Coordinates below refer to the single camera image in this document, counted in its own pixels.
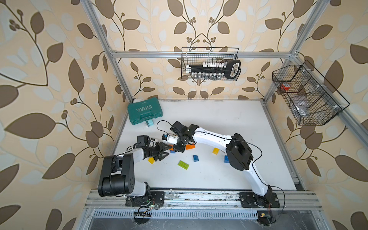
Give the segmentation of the lime green lego plate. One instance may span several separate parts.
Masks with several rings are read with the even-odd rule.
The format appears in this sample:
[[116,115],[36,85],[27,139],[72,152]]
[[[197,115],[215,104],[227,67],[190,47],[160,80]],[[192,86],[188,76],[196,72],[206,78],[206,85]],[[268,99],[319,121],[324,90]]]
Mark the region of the lime green lego plate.
[[178,166],[185,169],[185,170],[188,170],[188,168],[189,168],[189,164],[187,164],[183,161],[179,161]]

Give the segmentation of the orange lego brick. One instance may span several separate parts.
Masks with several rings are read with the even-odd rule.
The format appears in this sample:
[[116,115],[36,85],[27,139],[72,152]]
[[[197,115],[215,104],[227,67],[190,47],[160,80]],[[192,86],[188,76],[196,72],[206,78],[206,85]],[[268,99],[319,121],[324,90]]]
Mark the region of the orange lego brick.
[[195,149],[195,148],[196,148],[195,145],[190,145],[190,144],[186,145],[186,150],[191,150],[191,149]]

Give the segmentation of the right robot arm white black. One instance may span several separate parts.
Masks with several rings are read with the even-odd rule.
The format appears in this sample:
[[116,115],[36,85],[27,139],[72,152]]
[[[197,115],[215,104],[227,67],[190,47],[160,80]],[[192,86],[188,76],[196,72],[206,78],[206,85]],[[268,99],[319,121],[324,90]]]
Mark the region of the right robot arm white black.
[[270,200],[273,190],[258,175],[252,149],[240,134],[221,135],[193,124],[187,127],[178,121],[170,127],[170,130],[176,137],[174,140],[167,139],[167,141],[173,145],[174,151],[184,152],[187,145],[199,143],[225,152],[229,164],[236,170],[245,172],[245,177],[250,183],[255,197],[266,201]]

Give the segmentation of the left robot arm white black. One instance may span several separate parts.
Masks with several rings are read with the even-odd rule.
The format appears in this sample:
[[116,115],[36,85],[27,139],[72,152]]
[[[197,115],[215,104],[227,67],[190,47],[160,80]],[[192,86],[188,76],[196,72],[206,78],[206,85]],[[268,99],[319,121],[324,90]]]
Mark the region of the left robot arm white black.
[[169,149],[171,146],[163,142],[153,145],[141,142],[123,154],[105,157],[98,184],[99,196],[149,196],[150,187],[147,182],[135,179],[134,166],[149,158],[161,161],[169,155]]

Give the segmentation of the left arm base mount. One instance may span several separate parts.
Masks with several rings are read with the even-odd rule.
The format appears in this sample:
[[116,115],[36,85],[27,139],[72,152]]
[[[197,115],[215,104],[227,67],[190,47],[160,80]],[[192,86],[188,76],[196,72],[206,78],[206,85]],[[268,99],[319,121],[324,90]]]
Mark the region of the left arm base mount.
[[164,205],[165,193],[153,191],[146,196],[128,196],[125,205],[127,207],[150,207],[160,209]]

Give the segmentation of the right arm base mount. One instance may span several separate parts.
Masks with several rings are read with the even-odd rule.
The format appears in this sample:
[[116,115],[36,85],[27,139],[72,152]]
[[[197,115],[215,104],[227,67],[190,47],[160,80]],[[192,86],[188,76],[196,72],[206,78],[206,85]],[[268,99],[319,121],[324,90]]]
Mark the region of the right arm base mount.
[[276,193],[267,197],[255,195],[253,192],[240,192],[239,201],[242,208],[280,208],[280,202]]

